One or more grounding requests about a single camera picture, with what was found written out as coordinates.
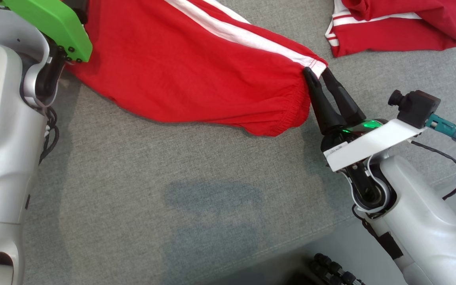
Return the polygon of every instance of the white stripe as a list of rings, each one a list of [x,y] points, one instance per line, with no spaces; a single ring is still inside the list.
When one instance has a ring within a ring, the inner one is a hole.
[[[333,0],[333,14],[335,15],[350,15],[351,12],[344,6],[342,0]]]
[[[337,38],[334,38],[332,40],[328,40],[328,42],[330,43],[330,45],[332,47],[338,47],[339,46],[339,40]]]
[[[213,5],[214,7],[220,9],[221,11],[224,11],[224,13],[227,14],[228,16],[230,16],[232,19],[235,19],[235,20],[237,20],[239,22],[243,22],[243,23],[246,23],[246,24],[250,24],[246,19],[244,19],[244,17],[242,17],[241,15],[237,14],[232,9],[230,9],[230,8],[224,6],[224,5],[221,5],[221,3],[217,2],[216,0],[204,0],[204,2],[207,2],[210,5]]]
[[[351,11],[349,10],[346,10],[346,11],[340,11],[339,13],[334,13],[332,15],[332,17],[340,17],[340,16],[347,16],[347,15],[351,15]]]
[[[385,20],[388,18],[402,18],[402,19],[421,19],[420,16],[418,16],[416,13],[402,13],[402,14],[393,14],[389,16],[382,16],[379,18],[374,18],[369,21],[366,20],[357,20],[353,17],[345,17],[345,18],[339,18],[339,19],[334,19],[333,20],[333,26],[340,26],[340,25],[347,25],[347,24],[360,24],[360,23],[369,23],[369,22],[375,22],[375,21],[381,21]]]
[[[182,11],[185,15],[191,18],[197,24],[201,25],[210,33],[229,40],[230,42],[244,45],[259,50],[273,52],[286,56],[295,63],[299,63],[304,67],[311,67],[316,76],[320,76],[326,69],[326,65],[318,60],[309,56],[299,54],[287,47],[281,46],[271,40],[254,34],[248,30],[236,27],[217,20],[209,16],[205,11],[193,5],[187,0],[165,0],[170,5]]]
[[[333,28],[333,21],[330,21],[330,25],[328,26],[328,29],[326,30],[325,37],[331,38],[331,37],[335,36],[335,34],[332,32],[332,28]]]

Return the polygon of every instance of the teal connector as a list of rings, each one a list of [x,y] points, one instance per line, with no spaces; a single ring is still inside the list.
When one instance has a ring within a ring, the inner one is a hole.
[[[427,121],[425,126],[440,133],[443,133],[448,137],[451,137],[451,139],[453,139],[454,141],[456,141],[456,125],[454,123],[446,121],[445,119],[441,118],[436,114],[430,115],[429,120]]]

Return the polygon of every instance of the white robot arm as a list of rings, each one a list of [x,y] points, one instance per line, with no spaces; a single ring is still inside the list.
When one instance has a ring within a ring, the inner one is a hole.
[[[342,173],[364,226],[395,261],[409,285],[456,285],[456,215],[420,173],[388,148],[420,135],[425,126],[456,141],[456,127],[434,115],[440,100],[421,91],[389,101],[398,119],[366,120],[329,70],[323,77],[339,105],[334,114],[317,78],[304,71],[332,171]]]

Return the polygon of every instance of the green light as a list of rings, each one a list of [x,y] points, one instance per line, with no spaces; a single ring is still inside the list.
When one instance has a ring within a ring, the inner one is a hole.
[[[365,123],[363,123],[363,126],[365,128],[375,129],[375,128],[379,128],[382,125],[378,121],[370,120],[370,121],[366,121]]]

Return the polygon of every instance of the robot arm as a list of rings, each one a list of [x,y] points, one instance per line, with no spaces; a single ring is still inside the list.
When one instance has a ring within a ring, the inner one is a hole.
[[[321,150],[332,171],[347,178],[358,210],[365,213],[364,226],[409,285],[456,285],[456,215],[409,162],[387,152],[426,126],[456,141],[455,126],[434,115],[440,100],[421,91],[406,97],[395,92],[389,103],[399,105],[397,119],[379,125],[365,116],[350,120],[346,114],[362,112],[331,72],[324,80],[342,116],[326,101],[318,79],[307,68],[304,74],[313,106],[321,106],[315,108],[325,136]]]
[[[32,2],[41,0],[8,0],[0,4],[19,10],[19,5],[29,8]],[[63,2],[48,0],[40,7],[47,9],[48,3],[69,9]],[[76,17],[82,11],[74,13],[70,9],[61,15]],[[50,108],[57,81],[69,56],[78,53],[87,61],[85,56],[91,52],[90,43],[78,46],[76,53],[58,45],[87,38],[78,19],[68,24],[75,27],[73,30],[82,29],[83,35],[55,38],[56,34],[65,33],[48,30],[50,34],[46,36],[45,31],[25,18],[0,6],[0,284],[12,285],[23,282],[22,228],[38,164],[51,150],[47,148],[50,128],[56,130],[54,141],[59,135],[57,118]]]

